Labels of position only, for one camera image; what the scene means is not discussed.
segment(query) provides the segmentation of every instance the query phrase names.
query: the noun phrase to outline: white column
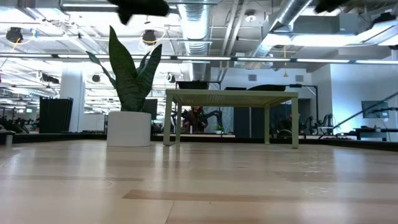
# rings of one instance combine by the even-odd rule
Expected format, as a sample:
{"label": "white column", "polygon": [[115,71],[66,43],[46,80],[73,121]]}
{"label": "white column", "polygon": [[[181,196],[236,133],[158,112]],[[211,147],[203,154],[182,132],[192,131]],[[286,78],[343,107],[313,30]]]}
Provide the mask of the white column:
{"label": "white column", "polygon": [[73,98],[69,131],[81,132],[85,112],[86,83],[80,63],[64,63],[61,77],[60,98]]}

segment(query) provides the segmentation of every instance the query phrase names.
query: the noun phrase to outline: snake plant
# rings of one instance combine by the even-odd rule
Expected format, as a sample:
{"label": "snake plant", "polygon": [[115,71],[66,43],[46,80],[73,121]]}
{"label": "snake plant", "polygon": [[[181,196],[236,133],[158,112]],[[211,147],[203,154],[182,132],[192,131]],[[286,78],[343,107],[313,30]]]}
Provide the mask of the snake plant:
{"label": "snake plant", "polygon": [[118,40],[112,27],[109,35],[109,60],[116,79],[102,66],[100,60],[91,52],[87,52],[90,60],[101,66],[105,75],[115,87],[120,103],[121,111],[139,112],[144,106],[145,98],[152,89],[154,75],[162,56],[162,44],[158,45],[150,55],[148,52],[142,58],[139,68],[136,68],[128,49]]}

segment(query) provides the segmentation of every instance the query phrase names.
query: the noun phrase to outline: ceiling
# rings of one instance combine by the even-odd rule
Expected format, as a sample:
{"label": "ceiling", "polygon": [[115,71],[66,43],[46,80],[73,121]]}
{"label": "ceiling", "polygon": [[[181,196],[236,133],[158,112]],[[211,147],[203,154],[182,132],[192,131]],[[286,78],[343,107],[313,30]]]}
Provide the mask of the ceiling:
{"label": "ceiling", "polygon": [[[101,3],[101,1],[64,1],[72,3]],[[210,7],[209,29],[210,36],[206,41],[210,43],[210,55],[221,55],[221,49],[227,24],[230,19],[236,22],[242,5],[238,6],[238,13],[231,18],[232,0],[209,1],[218,2]],[[254,50],[263,40],[264,34],[261,27],[267,16],[273,15],[279,10],[281,0],[249,1],[247,10],[252,9],[256,17],[254,21],[243,19],[237,38],[233,44],[231,54],[248,53]],[[303,11],[302,16],[336,16],[341,13],[357,14],[360,11],[374,11],[384,7],[392,7],[395,10],[396,1],[351,1],[331,13],[314,14],[313,6]],[[121,42],[131,54],[143,55],[152,47],[142,42],[144,30],[155,30],[158,43],[163,44],[163,55],[186,55],[185,42],[180,16],[169,14],[168,17],[134,16],[127,26],[120,23],[114,12],[95,11],[61,11],[54,8],[21,9],[4,4],[0,7],[0,52],[12,53],[39,53],[39,54],[85,54],[88,50],[94,54],[108,54],[109,26],[113,26]],[[21,27],[24,41],[14,45],[6,39],[6,32],[10,27]],[[309,47],[298,45],[275,46],[269,52],[274,57],[300,57],[300,58],[338,58],[344,57],[342,52],[347,52],[344,47]],[[377,52],[375,54],[363,54],[363,52]],[[365,55],[368,58],[384,58],[389,53],[386,46],[361,46],[350,47],[349,54]],[[107,112],[118,110],[116,91],[111,88],[109,80],[102,74],[99,66],[81,62],[87,81],[86,110]],[[50,75],[62,81],[62,68],[67,63],[62,60],[26,60],[24,58],[0,58],[0,73],[4,98],[22,98],[16,102],[9,100],[0,101],[3,106],[13,106],[33,102],[38,96],[56,97],[59,94],[59,85],[40,81],[40,73]],[[109,62],[104,66],[111,71]],[[274,63],[271,68],[279,69],[284,63]],[[305,68],[311,72],[320,65],[307,63],[289,63],[290,68]],[[167,81],[167,75],[174,75],[176,80],[190,80],[190,63],[161,63],[154,80],[155,93],[153,97],[159,97],[162,103],[164,90],[175,88],[174,83]],[[100,75],[100,82],[93,82],[92,76]]]}

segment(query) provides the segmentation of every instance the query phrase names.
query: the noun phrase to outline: light green table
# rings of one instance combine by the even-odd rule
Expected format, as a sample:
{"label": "light green table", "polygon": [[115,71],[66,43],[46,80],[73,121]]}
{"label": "light green table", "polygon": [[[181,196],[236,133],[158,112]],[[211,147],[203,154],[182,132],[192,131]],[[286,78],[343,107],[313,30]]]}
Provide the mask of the light green table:
{"label": "light green table", "polygon": [[292,147],[299,147],[299,94],[285,91],[237,91],[237,90],[166,90],[166,111],[163,144],[171,146],[170,118],[172,102],[177,104],[175,142],[181,138],[182,106],[235,106],[264,108],[264,139],[269,144],[269,108],[292,100]]}

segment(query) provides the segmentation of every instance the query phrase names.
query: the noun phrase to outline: monitor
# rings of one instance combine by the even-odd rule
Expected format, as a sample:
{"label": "monitor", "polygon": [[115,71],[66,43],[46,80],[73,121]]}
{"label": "monitor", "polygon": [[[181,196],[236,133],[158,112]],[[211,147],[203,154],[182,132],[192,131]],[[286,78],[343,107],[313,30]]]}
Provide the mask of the monitor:
{"label": "monitor", "polygon": [[146,99],[142,112],[150,113],[152,115],[151,120],[156,120],[157,114],[157,99]]}
{"label": "monitor", "polygon": [[[369,108],[372,105],[375,105],[380,101],[362,101],[362,110]],[[368,109],[367,111],[363,112],[363,118],[389,118],[390,114],[388,111],[383,112],[374,112],[374,110],[386,109],[388,108],[388,102],[383,101],[382,103],[378,104],[377,106],[373,106],[372,108]]]}

